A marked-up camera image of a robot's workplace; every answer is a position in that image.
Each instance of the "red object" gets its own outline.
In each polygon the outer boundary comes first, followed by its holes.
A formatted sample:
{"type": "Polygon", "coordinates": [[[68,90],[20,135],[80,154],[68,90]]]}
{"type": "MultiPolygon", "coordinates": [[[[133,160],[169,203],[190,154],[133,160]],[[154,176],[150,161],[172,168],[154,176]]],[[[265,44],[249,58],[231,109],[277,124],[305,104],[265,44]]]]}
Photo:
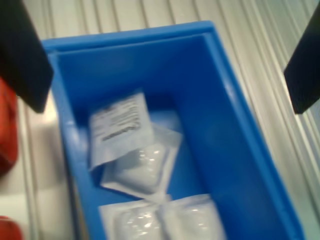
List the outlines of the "red object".
{"type": "Polygon", "coordinates": [[[0,239],[23,240],[23,236],[18,224],[6,216],[0,216],[0,239]]]}
{"type": "Polygon", "coordinates": [[[17,97],[0,77],[0,176],[15,164],[18,157],[17,97]]]}

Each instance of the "printed label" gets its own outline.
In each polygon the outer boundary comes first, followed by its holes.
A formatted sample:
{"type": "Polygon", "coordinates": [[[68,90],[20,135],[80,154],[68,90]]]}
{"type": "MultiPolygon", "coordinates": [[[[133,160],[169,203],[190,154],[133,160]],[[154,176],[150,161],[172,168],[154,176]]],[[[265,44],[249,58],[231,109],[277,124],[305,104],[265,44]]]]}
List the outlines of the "printed label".
{"type": "Polygon", "coordinates": [[[147,114],[144,101],[143,94],[137,93],[95,113],[91,117],[91,131],[96,144],[139,130],[141,114],[147,114]]]}

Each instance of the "blue plastic bin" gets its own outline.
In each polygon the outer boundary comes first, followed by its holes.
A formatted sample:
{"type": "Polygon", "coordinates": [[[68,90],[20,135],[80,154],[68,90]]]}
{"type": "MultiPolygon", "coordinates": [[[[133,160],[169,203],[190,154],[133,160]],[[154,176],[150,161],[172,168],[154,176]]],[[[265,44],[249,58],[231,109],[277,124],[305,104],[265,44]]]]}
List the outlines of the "blue plastic bin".
{"type": "Polygon", "coordinates": [[[183,133],[168,193],[210,193],[229,240],[303,240],[295,211],[211,22],[51,39],[52,90],[89,234],[99,206],[136,200],[88,171],[91,109],[141,88],[151,120],[183,133]]]}

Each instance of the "white packet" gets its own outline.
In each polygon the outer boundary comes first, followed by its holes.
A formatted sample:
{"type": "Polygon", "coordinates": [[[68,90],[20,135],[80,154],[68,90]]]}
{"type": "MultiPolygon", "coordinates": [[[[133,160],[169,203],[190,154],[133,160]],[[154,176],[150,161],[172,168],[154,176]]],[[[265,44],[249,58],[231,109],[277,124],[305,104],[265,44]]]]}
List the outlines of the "white packet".
{"type": "Polygon", "coordinates": [[[219,212],[209,194],[189,196],[161,206],[165,231],[173,240],[226,240],[219,212]]]}
{"type": "Polygon", "coordinates": [[[108,240],[167,240],[159,205],[146,200],[99,207],[108,240]]]}
{"type": "Polygon", "coordinates": [[[120,99],[93,113],[90,169],[111,162],[153,141],[153,128],[142,92],[120,99]]]}
{"type": "Polygon", "coordinates": [[[153,144],[105,165],[101,186],[162,202],[182,141],[178,132],[153,124],[153,144]]]}

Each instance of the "transparent plastic bag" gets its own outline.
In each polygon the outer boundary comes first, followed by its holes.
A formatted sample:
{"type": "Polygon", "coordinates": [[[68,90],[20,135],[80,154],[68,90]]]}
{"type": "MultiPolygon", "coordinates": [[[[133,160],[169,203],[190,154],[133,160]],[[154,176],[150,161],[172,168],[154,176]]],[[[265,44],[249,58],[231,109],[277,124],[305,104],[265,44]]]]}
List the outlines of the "transparent plastic bag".
{"type": "Polygon", "coordinates": [[[146,200],[101,206],[108,240],[167,240],[159,205],[146,200]]]}
{"type": "Polygon", "coordinates": [[[152,127],[153,144],[106,164],[101,186],[157,203],[165,198],[182,135],[156,124],[152,127]]]}
{"type": "Polygon", "coordinates": [[[138,92],[95,111],[89,119],[90,169],[118,159],[154,140],[144,94],[138,92]]]}
{"type": "Polygon", "coordinates": [[[161,216],[173,240],[226,240],[218,210],[208,194],[165,203],[161,216]]]}

